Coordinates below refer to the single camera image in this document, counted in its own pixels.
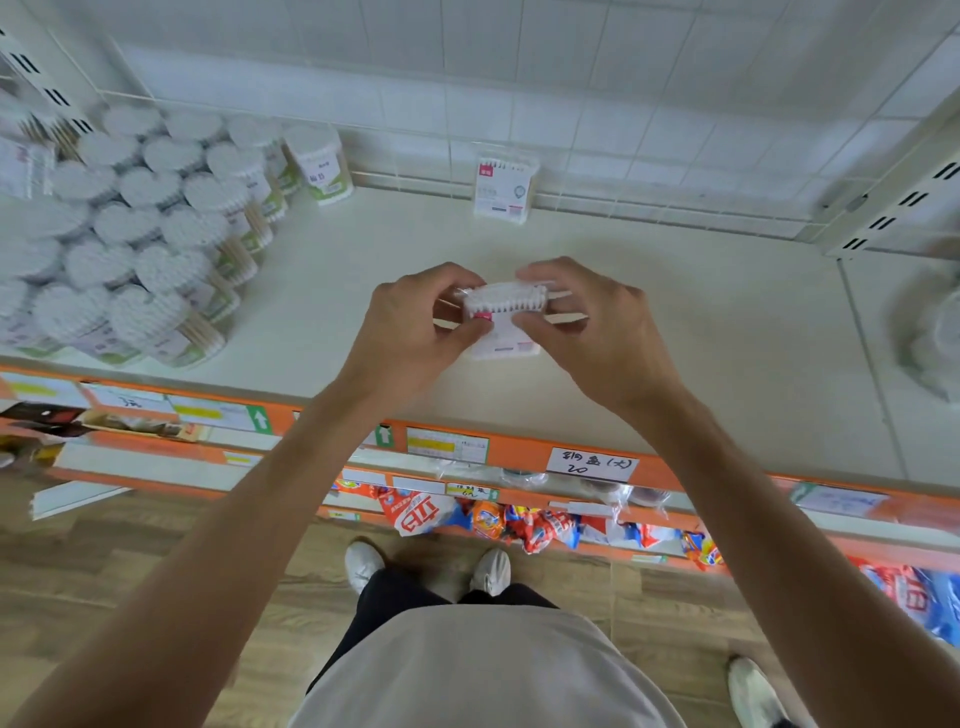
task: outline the right hand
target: right hand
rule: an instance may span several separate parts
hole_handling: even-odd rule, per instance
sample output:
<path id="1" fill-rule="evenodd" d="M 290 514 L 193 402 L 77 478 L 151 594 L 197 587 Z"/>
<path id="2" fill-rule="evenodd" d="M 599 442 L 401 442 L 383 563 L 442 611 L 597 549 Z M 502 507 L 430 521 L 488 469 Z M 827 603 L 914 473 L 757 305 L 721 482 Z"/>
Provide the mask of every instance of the right hand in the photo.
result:
<path id="1" fill-rule="evenodd" d="M 586 319 L 551 324 L 523 312 L 514 323 L 563 367 L 585 395 L 620 417 L 684 391 L 680 375 L 639 288 L 594 273 L 570 257 L 531 263 L 521 280 L 554 280 L 572 295 L 550 301 L 547 313 Z"/>

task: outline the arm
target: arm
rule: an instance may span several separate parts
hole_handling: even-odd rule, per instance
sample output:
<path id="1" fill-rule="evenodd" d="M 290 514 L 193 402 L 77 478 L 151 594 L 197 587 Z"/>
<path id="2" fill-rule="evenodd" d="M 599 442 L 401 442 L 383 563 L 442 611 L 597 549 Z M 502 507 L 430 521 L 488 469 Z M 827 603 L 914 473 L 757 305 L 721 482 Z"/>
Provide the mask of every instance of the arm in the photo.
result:
<path id="1" fill-rule="evenodd" d="M 447 263 L 379 286 L 337 379 L 43 682 L 12 728 L 202 725 L 344 463 L 487 330 L 480 320 L 437 330 L 437 297 L 482 284 Z"/>
<path id="2" fill-rule="evenodd" d="M 951 724 L 960 668 L 859 573 L 687 391 L 642 291 L 569 258 L 517 273 L 573 295 L 553 326 L 515 317 L 584 393 L 617 414 L 684 485 L 737 586 L 821 728 Z"/>

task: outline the white shirt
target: white shirt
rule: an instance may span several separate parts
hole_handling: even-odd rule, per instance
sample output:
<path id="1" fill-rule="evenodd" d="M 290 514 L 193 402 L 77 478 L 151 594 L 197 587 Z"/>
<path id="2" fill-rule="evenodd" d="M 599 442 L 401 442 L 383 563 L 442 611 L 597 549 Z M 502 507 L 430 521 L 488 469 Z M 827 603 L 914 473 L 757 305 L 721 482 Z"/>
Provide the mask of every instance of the white shirt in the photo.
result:
<path id="1" fill-rule="evenodd" d="M 334 663 L 290 728 L 501 724 L 684 728 L 666 696 L 588 620 L 480 604 L 397 615 Z"/>

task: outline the floor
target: floor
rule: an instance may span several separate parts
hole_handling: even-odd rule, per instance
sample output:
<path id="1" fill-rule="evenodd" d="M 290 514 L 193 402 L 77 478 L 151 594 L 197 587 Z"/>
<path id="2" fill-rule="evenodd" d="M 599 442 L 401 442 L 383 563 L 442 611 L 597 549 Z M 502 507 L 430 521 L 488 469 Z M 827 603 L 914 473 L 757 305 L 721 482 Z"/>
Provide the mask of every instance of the floor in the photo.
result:
<path id="1" fill-rule="evenodd" d="M 35 482 L 0 478 L 0 722 L 64 659 L 187 531 L 206 502 L 128 493 L 30 522 Z M 416 570 L 444 594 L 464 588 L 488 545 L 479 539 L 397 534 L 316 520 L 247 644 L 207 725 L 284 726 L 346 629 L 356 595 L 342 558 L 357 536 Z M 776 658 L 730 579 L 512 552 L 516 581 L 594 621 L 664 690 L 689 728 L 736 728 L 724 665 L 758 660 L 802 725 Z"/>

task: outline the shoe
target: shoe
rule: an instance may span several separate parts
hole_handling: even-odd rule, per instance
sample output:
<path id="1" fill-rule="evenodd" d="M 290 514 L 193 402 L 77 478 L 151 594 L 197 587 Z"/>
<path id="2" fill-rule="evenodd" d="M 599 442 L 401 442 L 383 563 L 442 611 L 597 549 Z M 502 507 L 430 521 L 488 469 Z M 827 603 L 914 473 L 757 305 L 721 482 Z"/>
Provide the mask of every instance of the shoe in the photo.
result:
<path id="1" fill-rule="evenodd" d="M 510 586 L 510 557 L 502 548 L 491 548 L 480 559 L 470 579 L 470 589 L 499 596 Z"/>
<path id="2" fill-rule="evenodd" d="M 347 581 L 353 590 L 360 594 L 373 575 L 383 569 L 383 557 L 370 544 L 354 541 L 347 546 L 344 555 L 344 567 L 347 569 Z"/>
<path id="3" fill-rule="evenodd" d="M 771 728 L 786 720 L 786 711 L 774 687 L 748 657 L 734 657 L 727 665 L 730 701 L 743 728 Z"/>

